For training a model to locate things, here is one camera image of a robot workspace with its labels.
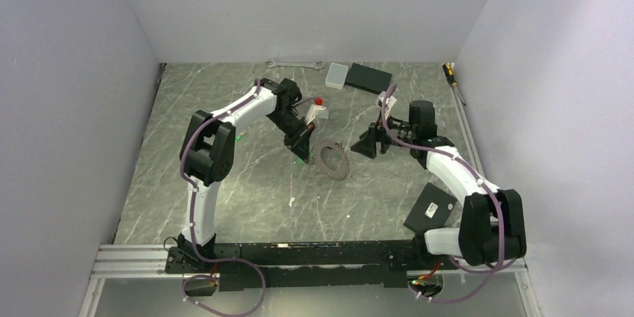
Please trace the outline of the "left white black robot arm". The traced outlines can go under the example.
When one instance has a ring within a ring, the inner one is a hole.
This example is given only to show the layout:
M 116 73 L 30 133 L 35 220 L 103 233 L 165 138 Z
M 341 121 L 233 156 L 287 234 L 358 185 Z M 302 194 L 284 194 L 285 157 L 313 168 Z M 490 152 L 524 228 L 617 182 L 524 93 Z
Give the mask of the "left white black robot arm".
M 304 162 L 310 161 L 314 123 L 296 111 L 304 101 L 291 79 L 257 79 L 235 102 L 210 113 L 197 111 L 190 119 L 179 155 L 181 177 L 188 186 L 185 226 L 177 237 L 185 262 L 204 272 L 215 261 L 215 208 L 221 181 L 233 167 L 236 135 L 267 117 L 283 134 L 283 144 Z

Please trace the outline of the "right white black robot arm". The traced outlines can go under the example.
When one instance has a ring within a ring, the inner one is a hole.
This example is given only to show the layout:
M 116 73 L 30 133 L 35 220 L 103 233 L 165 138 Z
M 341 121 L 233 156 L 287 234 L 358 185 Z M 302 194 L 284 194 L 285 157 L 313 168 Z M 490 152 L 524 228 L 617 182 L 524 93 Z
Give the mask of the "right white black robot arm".
M 441 256 L 463 259 L 471 266 L 489 265 L 526 255 L 521 196 L 487 181 L 465 164 L 455 145 L 437 134 L 435 108 L 412 101 L 408 119 L 387 113 L 371 123 L 351 151 L 370 159 L 391 146 L 410 155 L 447 188 L 425 185 L 404 225 L 415 233 L 412 258 L 430 268 Z

